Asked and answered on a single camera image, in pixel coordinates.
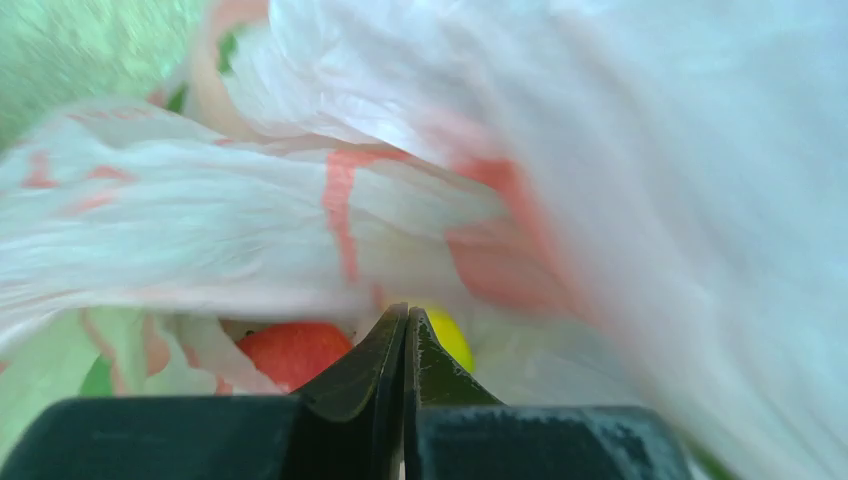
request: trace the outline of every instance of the plastic bag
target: plastic bag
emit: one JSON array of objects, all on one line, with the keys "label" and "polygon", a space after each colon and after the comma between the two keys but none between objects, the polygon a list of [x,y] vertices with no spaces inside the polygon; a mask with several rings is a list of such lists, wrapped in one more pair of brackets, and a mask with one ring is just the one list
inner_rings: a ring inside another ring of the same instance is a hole
[{"label": "plastic bag", "polygon": [[[476,314],[480,298],[548,285],[491,189],[385,148],[237,142],[104,98],[56,112],[0,169],[0,458],[69,396],[287,393],[221,316],[350,329],[414,294],[468,329],[509,317]],[[510,270],[539,282],[511,287]]]},{"label": "plastic bag", "polygon": [[846,10],[272,0],[231,74],[208,48],[192,71],[229,93],[220,128],[384,141],[493,187],[667,419],[746,480],[840,479]]}]

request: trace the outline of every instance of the lemon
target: lemon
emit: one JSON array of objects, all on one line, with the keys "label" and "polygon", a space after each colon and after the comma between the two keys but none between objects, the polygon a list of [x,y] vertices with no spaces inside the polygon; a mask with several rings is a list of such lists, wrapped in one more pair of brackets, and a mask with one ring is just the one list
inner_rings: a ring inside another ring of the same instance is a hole
[{"label": "lemon", "polygon": [[468,346],[468,341],[465,340],[462,331],[448,312],[433,305],[420,304],[409,300],[401,301],[405,301],[410,307],[423,308],[427,312],[430,325],[433,327],[433,332],[436,334],[436,338],[439,340],[442,348],[465,371],[469,373],[474,371],[474,357],[471,355],[471,348]]}]

